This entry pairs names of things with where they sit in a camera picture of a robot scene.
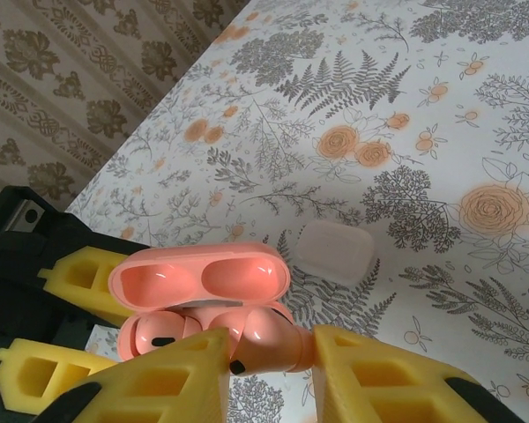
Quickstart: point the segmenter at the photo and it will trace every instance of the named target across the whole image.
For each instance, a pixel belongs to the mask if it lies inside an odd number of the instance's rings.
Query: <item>table surface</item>
[[[369,275],[293,267],[296,321],[460,367],[529,422],[529,0],[473,3],[254,0],[69,211],[289,263],[312,219],[360,226]],[[96,328],[88,350],[114,345]],[[310,372],[234,378],[229,416],[315,421]]]

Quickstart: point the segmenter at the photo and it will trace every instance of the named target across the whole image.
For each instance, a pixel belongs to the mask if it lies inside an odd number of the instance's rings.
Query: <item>pink earbud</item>
[[[313,337],[271,308],[255,308],[247,316],[231,357],[234,375],[301,372],[313,365]]]
[[[130,360],[200,331],[202,327],[196,320],[171,311],[134,315],[122,326],[118,354],[122,360]]]

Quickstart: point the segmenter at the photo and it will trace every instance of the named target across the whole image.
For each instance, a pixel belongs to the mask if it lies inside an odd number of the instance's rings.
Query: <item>botanical print paper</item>
[[[255,0],[69,210],[155,247],[273,245],[298,323],[460,367],[529,421],[529,0]],[[312,219],[373,234],[355,287],[292,263]],[[234,379],[229,408],[315,421],[310,372]]]

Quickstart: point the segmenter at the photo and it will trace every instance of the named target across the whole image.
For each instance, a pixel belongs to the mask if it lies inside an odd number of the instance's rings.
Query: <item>fern illustration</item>
[[[492,108],[510,108],[503,117],[508,127],[495,130],[499,145],[506,149],[517,146],[518,151],[529,147],[529,76],[490,75],[476,95]]]
[[[280,234],[278,249],[289,263],[287,230]],[[311,329],[315,324],[333,324],[375,338],[385,312],[396,298],[396,293],[392,293],[383,301],[373,303],[370,300],[379,272],[378,259],[370,274],[357,286],[349,288],[291,266],[292,284],[281,301],[298,324],[306,328]]]
[[[284,182],[282,185],[274,187],[272,192],[246,198],[242,203],[258,200],[268,205],[274,214],[279,215],[280,202],[283,202],[295,208],[296,216],[301,216],[306,209],[311,209],[318,219],[323,219],[331,214],[346,225],[360,225],[362,215],[359,210],[349,207],[347,200],[318,197],[319,190],[320,187],[307,187],[299,191],[296,182]]]
[[[287,111],[277,99],[263,103],[253,100],[250,107],[257,111],[257,119],[250,124],[250,141],[257,145],[257,168],[264,170],[271,182],[303,169],[304,156],[292,149],[302,138],[309,138],[313,124],[303,119],[286,119]]]
[[[256,375],[235,378],[229,389],[227,423],[278,423],[283,407],[282,390]]]
[[[216,167],[214,180],[229,182],[229,188],[233,191],[249,193],[260,185],[249,178],[253,166],[241,157],[233,159],[227,151],[220,151],[214,147],[210,148],[207,163]]]
[[[384,96],[392,103],[400,94],[399,83],[410,67],[394,73],[398,58],[396,54],[388,65],[379,69],[378,62],[363,50],[362,65],[357,70],[340,51],[333,69],[323,58],[315,73],[309,65],[301,77],[294,74],[276,91],[288,97],[288,101],[296,99],[295,105],[301,103],[301,110],[313,105],[310,116],[329,108],[325,115],[329,118],[344,108],[365,102],[372,109]]]
[[[454,245],[460,230],[449,222],[447,204],[428,198],[431,181],[427,172],[400,166],[375,176],[374,181],[362,199],[366,220],[393,219],[388,235],[396,240],[396,247],[421,251],[432,241],[435,252],[444,253]]]
[[[301,11],[295,14],[288,14],[277,17],[272,23],[279,27],[279,30],[290,30],[296,27],[308,28],[313,25],[326,24],[329,18],[323,13],[311,16],[309,11]]]
[[[454,33],[479,44],[507,34],[514,41],[529,36],[529,0],[425,0],[421,6],[431,13],[416,19],[410,34],[423,42],[445,39]]]
[[[496,345],[506,346],[503,352],[513,359],[529,361],[529,309],[524,310],[518,299],[495,278],[466,282],[472,293],[455,287],[452,275],[445,269],[428,265],[422,269],[408,267],[401,278],[414,282],[415,289],[428,290],[433,307],[450,315],[471,313],[472,333]]]
[[[370,18],[364,13],[359,13],[356,17],[357,27],[366,26],[366,33],[378,31],[381,33],[375,38],[375,41],[394,40],[401,41],[406,45],[407,52],[409,53],[409,44],[407,44],[406,38],[404,37],[404,21],[401,18],[395,18],[392,22],[388,21],[388,15],[386,13],[380,13],[377,19]]]

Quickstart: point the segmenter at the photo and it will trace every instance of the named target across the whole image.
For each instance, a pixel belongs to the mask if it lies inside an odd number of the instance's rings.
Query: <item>yellow foam holder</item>
[[[0,396],[4,408],[39,414],[87,376],[115,361],[57,345],[16,338],[0,348]]]
[[[84,247],[57,260],[53,269],[41,269],[39,276],[47,280],[43,290],[119,327],[133,312],[112,297],[108,276],[127,257]]]
[[[445,379],[470,375],[335,326],[314,327],[318,423],[485,423]]]
[[[228,330],[206,330],[79,383],[100,392],[73,423],[218,423],[227,416]]]

